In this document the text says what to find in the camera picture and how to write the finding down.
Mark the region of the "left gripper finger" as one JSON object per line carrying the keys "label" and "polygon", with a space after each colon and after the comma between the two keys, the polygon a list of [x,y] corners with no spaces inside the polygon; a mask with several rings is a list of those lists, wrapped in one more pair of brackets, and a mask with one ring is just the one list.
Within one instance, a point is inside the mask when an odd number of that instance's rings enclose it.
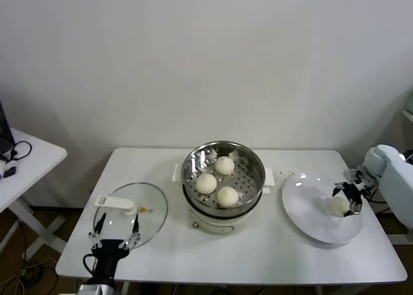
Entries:
{"label": "left gripper finger", "polygon": [[96,221],[93,231],[88,233],[88,238],[92,244],[93,249],[100,249],[103,244],[101,242],[101,231],[104,225],[106,219],[106,212],[102,214],[99,220]]}
{"label": "left gripper finger", "polygon": [[139,214],[136,214],[134,218],[134,224],[132,227],[131,234],[124,240],[121,245],[122,249],[135,249],[138,246],[138,243],[141,240],[140,231],[139,231]]}

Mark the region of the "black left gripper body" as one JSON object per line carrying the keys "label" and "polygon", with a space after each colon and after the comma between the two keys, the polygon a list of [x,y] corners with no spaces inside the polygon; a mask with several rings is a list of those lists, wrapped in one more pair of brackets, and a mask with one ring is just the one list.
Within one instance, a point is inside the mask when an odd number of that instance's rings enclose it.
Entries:
{"label": "black left gripper body", "polygon": [[120,239],[103,239],[101,244],[95,249],[95,277],[113,279],[118,262],[129,255],[129,248]]}

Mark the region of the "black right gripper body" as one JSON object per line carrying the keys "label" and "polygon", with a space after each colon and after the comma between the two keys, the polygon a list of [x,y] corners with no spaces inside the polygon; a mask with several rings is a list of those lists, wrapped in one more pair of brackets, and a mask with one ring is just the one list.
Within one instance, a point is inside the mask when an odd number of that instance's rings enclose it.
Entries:
{"label": "black right gripper body", "polygon": [[346,195],[347,199],[350,202],[353,202],[357,205],[362,204],[362,199],[361,199],[362,194],[360,193],[360,191],[354,184],[343,182],[342,187],[343,187],[343,193]]}

